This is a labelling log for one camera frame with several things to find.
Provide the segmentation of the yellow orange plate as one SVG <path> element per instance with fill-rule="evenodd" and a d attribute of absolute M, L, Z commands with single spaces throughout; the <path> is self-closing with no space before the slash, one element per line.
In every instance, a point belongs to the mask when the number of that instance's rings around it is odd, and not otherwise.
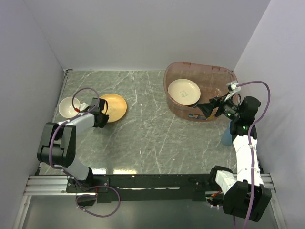
<path fill-rule="evenodd" d="M 118 94 L 105 94 L 100 97 L 108 101 L 109 109 L 107 114 L 109 115 L 108 123 L 113 123 L 120 120 L 127 111 L 127 103 L 123 97 Z"/>

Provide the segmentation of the plain cream plate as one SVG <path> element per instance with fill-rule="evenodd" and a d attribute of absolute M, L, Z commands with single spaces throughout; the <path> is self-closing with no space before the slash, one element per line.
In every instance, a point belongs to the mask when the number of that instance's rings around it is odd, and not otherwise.
<path fill-rule="evenodd" d="M 188 79 L 177 79 L 171 82 L 168 93 L 173 100 L 185 106 L 196 104 L 201 97 L 199 86 Z"/>

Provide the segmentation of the cream ceramic bowl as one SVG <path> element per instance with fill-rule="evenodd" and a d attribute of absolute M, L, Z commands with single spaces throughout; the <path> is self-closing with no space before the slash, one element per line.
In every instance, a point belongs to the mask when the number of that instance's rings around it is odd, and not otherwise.
<path fill-rule="evenodd" d="M 59 114 L 64 118 L 72 118 L 78 114 L 72 106 L 72 97 L 64 98 L 59 104 Z"/>

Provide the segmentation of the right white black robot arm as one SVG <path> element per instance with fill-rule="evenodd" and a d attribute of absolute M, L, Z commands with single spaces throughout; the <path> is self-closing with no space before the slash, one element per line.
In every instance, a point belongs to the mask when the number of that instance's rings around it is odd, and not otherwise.
<path fill-rule="evenodd" d="M 265 187 L 261 178 L 257 160 L 258 137 L 254 120 L 260 105 L 260 101 L 252 96 L 245 97 L 240 105 L 225 97 L 215 97 L 198 105 L 207 117 L 216 109 L 215 116 L 224 115 L 231 121 L 230 134 L 236 152 L 237 174 L 233 175 L 228 168 L 215 166 L 208 184 L 213 190 L 223 191 L 224 213 L 244 218 L 246 222 L 258 222 L 272 197 L 271 190 Z"/>

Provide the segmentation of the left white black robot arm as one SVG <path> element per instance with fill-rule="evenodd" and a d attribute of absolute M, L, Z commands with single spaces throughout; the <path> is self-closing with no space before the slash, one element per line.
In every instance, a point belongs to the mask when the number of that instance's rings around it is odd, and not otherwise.
<path fill-rule="evenodd" d="M 91 191 L 94 188 L 93 172 L 75 158 L 76 137 L 90 128 L 103 128 L 109 120 L 105 113 L 108 107 L 106 100 L 93 98 L 91 105 L 75 117 L 59 123 L 46 123 L 37 152 L 38 161 L 64 172 L 82 191 Z"/>

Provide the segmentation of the translucent pink plastic bin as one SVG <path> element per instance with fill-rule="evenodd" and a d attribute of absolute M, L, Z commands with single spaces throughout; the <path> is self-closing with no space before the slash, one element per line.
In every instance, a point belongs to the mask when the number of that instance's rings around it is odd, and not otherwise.
<path fill-rule="evenodd" d="M 194 122 L 214 121 L 216 119 L 214 116 L 216 109 L 213 110 L 210 117 L 206 117 L 198 107 L 191 108 L 173 100 L 168 93 L 168 86 L 177 79 L 188 79 L 199 86 L 201 90 L 201 97 L 197 102 L 199 104 L 207 103 L 214 97 L 226 95 L 229 92 L 226 85 L 237 80 L 232 71 L 220 66 L 190 62 L 174 62 L 170 64 L 165 71 L 163 79 L 168 108 L 176 116 Z"/>

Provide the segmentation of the blue plastic cup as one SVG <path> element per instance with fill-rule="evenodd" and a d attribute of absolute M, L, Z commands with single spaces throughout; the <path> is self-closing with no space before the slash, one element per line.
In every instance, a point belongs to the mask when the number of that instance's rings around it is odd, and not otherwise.
<path fill-rule="evenodd" d="M 230 126 L 228 126 L 226 128 L 226 130 L 224 131 L 222 138 L 221 138 L 221 143 L 224 146 L 231 146 L 233 144 L 232 135 L 230 133 Z"/>

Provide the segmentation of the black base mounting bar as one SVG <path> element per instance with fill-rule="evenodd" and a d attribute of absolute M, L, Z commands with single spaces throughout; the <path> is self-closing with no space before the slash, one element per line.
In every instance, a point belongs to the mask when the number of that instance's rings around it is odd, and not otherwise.
<path fill-rule="evenodd" d="M 192 200 L 205 201 L 206 192 L 220 190 L 216 183 L 216 172 L 231 169 L 215 166 L 209 174 L 112 174 L 93 175 L 94 184 L 88 190 L 82 190 L 73 180 L 68 179 L 68 190 L 93 192 L 97 203 L 113 201 L 153 201 L 153 200 Z M 180 187 L 179 190 L 121 190 L 117 188 L 130 187 Z"/>

